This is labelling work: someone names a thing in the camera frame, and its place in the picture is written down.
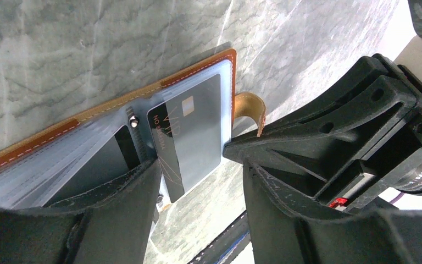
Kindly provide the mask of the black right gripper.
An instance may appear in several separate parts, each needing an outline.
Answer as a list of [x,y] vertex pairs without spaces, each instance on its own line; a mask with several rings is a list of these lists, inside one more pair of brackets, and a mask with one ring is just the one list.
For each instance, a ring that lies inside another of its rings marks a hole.
[[339,210],[388,188],[422,196],[422,83],[403,65],[363,56],[328,90],[225,146],[232,161],[313,177],[313,200]]

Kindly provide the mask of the brown leather card holder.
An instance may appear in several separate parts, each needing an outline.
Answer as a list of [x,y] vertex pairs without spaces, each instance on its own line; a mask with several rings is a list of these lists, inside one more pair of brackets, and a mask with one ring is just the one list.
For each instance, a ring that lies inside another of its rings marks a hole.
[[[265,124],[264,101],[250,92],[235,92],[236,59],[236,51],[226,49],[162,80],[76,114],[0,151],[0,208],[18,210],[43,207],[37,202],[52,181],[82,155],[103,146],[122,126],[130,131],[140,164],[149,159],[158,160],[147,112],[215,74],[221,76],[220,166],[225,161],[224,146],[231,140],[236,118],[252,118],[257,125],[257,134],[262,133]],[[170,201],[162,169],[158,196],[159,210],[174,203]]]

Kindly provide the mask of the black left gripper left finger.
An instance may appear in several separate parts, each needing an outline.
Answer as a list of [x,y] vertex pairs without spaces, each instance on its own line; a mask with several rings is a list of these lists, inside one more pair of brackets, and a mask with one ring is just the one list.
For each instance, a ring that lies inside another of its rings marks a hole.
[[160,179],[149,160],[49,207],[0,208],[0,263],[142,263]]

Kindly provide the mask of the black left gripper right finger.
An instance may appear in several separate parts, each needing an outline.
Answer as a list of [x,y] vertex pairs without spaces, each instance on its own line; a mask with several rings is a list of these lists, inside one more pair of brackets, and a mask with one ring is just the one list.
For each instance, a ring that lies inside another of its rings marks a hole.
[[255,263],[422,263],[422,211],[344,213],[248,160],[243,189]]

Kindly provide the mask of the dark grey credit card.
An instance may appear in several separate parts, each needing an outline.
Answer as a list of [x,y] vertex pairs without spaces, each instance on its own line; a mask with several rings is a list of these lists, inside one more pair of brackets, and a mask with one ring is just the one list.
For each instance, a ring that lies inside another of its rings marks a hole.
[[128,127],[122,126],[101,147],[68,165],[52,181],[37,204],[41,206],[61,201],[89,191],[140,164]]

